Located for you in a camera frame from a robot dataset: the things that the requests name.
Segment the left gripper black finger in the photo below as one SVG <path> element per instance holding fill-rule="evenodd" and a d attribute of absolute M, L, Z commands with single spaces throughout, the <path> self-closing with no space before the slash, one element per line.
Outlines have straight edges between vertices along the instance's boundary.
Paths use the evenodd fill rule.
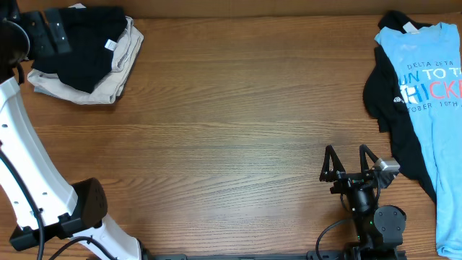
<path fill-rule="evenodd" d="M 39 11 L 25 12 L 20 15 L 20 25 L 27 33 L 30 50 L 27 55 L 29 60 L 52 56 L 54 48 L 45 20 Z"/>
<path fill-rule="evenodd" d="M 56 53 L 63 54 L 71 52 L 71 46 L 68 42 L 68 37 L 59 10 L 52 8 L 45 10 L 44 13 L 51 33 L 51 42 Z"/>

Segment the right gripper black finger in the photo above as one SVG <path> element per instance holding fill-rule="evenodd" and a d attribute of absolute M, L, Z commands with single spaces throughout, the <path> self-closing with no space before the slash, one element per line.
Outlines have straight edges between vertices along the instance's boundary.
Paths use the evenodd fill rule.
<path fill-rule="evenodd" d="M 334 148 L 331 145 L 328 145 L 325 150 L 324 161 L 323 166 L 321 168 L 319 181 L 339 181 L 342 178 L 344 178 L 345 174 L 346 171 L 344 169 L 344 166 L 341 164 L 341 161 L 335 153 Z"/>
<path fill-rule="evenodd" d="M 376 163 L 378 160 L 378 157 L 370 150 L 366 144 L 361 144 L 359 146 L 359 158 L 362 173 L 365 173 L 370 169 L 367 163 L 367 157 L 370 158 L 373 163 Z"/>

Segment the black t-shirt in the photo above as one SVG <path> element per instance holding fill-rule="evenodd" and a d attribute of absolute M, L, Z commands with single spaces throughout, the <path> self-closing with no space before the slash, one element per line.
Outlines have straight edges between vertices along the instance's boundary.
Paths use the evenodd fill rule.
<path fill-rule="evenodd" d="M 37 58 L 32 68 L 56 74 L 65 85 L 91 93 L 96 84 L 112 70 L 113 51 L 106 48 L 116 42 L 127 26 L 119 6 L 94 6 L 85 9 L 59 9 L 71 50 L 56 56 Z"/>

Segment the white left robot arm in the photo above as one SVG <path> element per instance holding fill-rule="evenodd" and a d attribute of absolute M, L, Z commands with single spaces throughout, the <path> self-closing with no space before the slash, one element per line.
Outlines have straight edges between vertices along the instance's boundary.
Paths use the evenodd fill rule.
<path fill-rule="evenodd" d="M 62 177 L 28 118 L 20 93 L 22 61 L 69 49 L 57 9 L 22 13 L 17 2 L 1 2 L 1 187 L 17 218 L 9 242 L 17 251 L 37 247 L 38 259 L 55 237 L 68 242 L 54 259 L 75 243 L 99 259 L 151 259 L 108 214 L 96 178 L 69 184 Z"/>

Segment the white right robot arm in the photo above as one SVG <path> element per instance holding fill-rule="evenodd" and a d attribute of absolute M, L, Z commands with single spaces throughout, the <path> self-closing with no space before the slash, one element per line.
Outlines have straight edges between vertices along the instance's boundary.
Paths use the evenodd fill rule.
<path fill-rule="evenodd" d="M 320 244 L 324 235 L 340 225 L 352 222 L 357 241 L 346 243 L 344 249 L 329 254 L 329 259 L 342 260 L 400 260 L 405 251 L 403 243 L 406 213 L 397 206 L 379 205 L 381 191 L 390 186 L 400 173 L 400 165 L 390 158 L 377 157 L 366 145 L 359 146 L 360 172 L 348 173 L 334 148 L 325 149 L 319 181 L 332 183 L 332 194 L 338 194 L 342 207 L 351 217 L 339 220 L 325 228 L 315 244 L 315 258 L 326 259 Z"/>

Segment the beige folded trousers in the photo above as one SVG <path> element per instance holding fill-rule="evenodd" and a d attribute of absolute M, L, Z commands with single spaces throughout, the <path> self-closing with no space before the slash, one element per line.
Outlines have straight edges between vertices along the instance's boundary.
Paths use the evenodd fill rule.
<path fill-rule="evenodd" d="M 81 4 L 68 8 L 85 9 Z M 76 90 L 60 81 L 56 74 L 46 74 L 34 68 L 27 75 L 34 91 L 68 100 L 80 105 L 113 104 L 122 95 L 124 86 L 140 51 L 144 36 L 134 27 L 134 20 L 125 15 L 127 26 L 116 42 L 109 40 L 106 48 L 113 51 L 112 70 L 91 93 Z"/>

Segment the black garment in pile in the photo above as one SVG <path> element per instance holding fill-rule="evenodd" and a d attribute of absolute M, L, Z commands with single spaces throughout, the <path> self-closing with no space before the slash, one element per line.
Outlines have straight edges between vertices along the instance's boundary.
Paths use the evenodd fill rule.
<path fill-rule="evenodd" d="M 378 27 L 376 65 L 363 91 L 365 107 L 379 130 L 390 134 L 391 153 L 401 173 L 418 181 L 435 202 L 437 168 L 426 133 L 437 105 L 431 86 L 439 83 L 436 70 L 454 61 L 438 48 L 456 46 L 456 26 L 418 23 L 400 11 L 389 11 Z"/>

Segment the light blue printed t-shirt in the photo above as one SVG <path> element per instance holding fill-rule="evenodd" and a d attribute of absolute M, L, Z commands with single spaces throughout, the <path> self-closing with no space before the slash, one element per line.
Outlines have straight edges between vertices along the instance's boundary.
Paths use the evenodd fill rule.
<path fill-rule="evenodd" d="M 461 38 L 456 25 L 384 27 L 375 36 L 398 86 L 436 193 L 436 251 L 461 258 Z"/>

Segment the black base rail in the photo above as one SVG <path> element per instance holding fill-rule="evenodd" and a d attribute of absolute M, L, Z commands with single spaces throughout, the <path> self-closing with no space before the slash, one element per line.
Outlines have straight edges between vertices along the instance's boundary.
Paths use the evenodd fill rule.
<path fill-rule="evenodd" d="M 243 254 L 243 255 L 213 255 L 213 256 L 187 256 L 185 254 L 158 254 L 152 255 L 145 252 L 146 256 L 141 259 L 149 260 L 318 260 L 315 251 L 307 253 L 282 253 L 282 254 Z M 353 259 L 352 256 L 344 256 L 342 251 L 320 251 L 323 260 Z M 405 251 L 399 251 L 398 260 L 407 260 Z"/>

